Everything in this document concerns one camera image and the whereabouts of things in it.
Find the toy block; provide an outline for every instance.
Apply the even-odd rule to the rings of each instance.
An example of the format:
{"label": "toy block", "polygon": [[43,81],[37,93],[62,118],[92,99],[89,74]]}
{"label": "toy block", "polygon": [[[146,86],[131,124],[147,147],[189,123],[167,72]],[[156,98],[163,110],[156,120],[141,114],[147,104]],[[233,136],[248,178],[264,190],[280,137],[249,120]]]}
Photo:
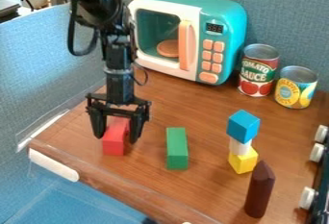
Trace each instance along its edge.
{"label": "toy block", "polygon": [[250,172],[254,169],[258,159],[258,153],[250,146],[249,152],[244,156],[230,153],[228,162],[237,174]]}
{"label": "toy block", "polygon": [[187,169],[188,166],[189,151],[185,128],[167,128],[166,168]]}
{"label": "toy block", "polygon": [[123,156],[124,139],[129,133],[129,119],[112,117],[112,122],[103,135],[103,154]]}
{"label": "toy block", "polygon": [[240,110],[229,117],[226,133],[235,140],[246,143],[258,134],[260,124],[260,118]]}
{"label": "toy block", "polygon": [[244,204],[248,215],[254,218],[264,216],[274,183],[275,175],[272,169],[264,161],[258,162],[252,172]]}
{"label": "toy block", "polygon": [[230,152],[234,155],[243,156],[249,152],[252,139],[246,143],[240,143],[239,141],[230,137]]}

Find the brown block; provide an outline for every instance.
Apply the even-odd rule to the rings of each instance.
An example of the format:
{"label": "brown block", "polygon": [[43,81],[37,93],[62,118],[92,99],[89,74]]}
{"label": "brown block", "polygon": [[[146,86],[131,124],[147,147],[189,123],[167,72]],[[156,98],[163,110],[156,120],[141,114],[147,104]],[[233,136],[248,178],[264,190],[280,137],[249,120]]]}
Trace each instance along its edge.
{"label": "brown block", "polygon": [[274,182],[275,175],[270,167],[264,161],[258,162],[252,172],[244,204],[244,210],[248,215],[254,218],[263,217]]}

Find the tin can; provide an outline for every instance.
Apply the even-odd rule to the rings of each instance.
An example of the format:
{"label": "tin can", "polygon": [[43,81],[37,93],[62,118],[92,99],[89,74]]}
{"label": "tin can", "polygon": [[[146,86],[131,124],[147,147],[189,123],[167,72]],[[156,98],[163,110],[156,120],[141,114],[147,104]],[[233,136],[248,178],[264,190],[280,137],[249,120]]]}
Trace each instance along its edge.
{"label": "tin can", "polygon": [[272,88],[279,52],[266,44],[250,44],[244,48],[238,89],[253,96],[267,96]]}
{"label": "tin can", "polygon": [[276,84],[275,101],[292,109],[309,107],[317,85],[317,74],[303,66],[286,66]]}

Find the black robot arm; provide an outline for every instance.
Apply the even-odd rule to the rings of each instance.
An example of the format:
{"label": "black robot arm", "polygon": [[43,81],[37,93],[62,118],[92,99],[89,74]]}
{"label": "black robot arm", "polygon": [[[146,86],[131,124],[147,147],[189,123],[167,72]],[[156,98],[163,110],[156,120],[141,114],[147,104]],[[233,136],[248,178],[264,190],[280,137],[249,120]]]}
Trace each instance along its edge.
{"label": "black robot arm", "polygon": [[[93,28],[89,46],[80,52],[74,50],[75,22]],[[71,17],[68,26],[67,47],[71,54],[83,56],[90,53],[100,37],[102,43],[107,93],[87,95],[87,111],[96,137],[104,135],[107,116],[130,119],[130,141],[134,143],[141,135],[145,121],[150,118],[149,101],[134,94],[134,69],[136,47],[134,25],[122,0],[71,0]],[[133,106],[123,110],[121,106]]]}

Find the table surface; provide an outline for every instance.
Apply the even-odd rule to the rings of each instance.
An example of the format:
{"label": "table surface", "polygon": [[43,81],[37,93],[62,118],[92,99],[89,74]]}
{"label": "table surface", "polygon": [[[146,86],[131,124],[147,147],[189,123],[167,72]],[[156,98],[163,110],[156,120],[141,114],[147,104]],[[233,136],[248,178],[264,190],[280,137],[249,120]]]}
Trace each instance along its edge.
{"label": "table surface", "polygon": [[[36,137],[30,147],[76,169],[82,182],[162,223],[304,223],[307,212],[298,208],[298,201],[316,175],[316,164],[308,159],[317,126],[328,120],[328,94],[318,91],[308,109],[290,110],[272,95],[253,98],[239,93],[236,78],[231,79],[211,87],[149,71],[148,84],[136,87],[136,94],[153,102],[152,121],[124,157],[102,155],[86,102]],[[238,175],[227,162],[226,125],[240,109],[261,118],[253,147],[276,175],[262,219],[243,211],[251,173]],[[188,170],[165,169],[166,127],[186,127]]]}

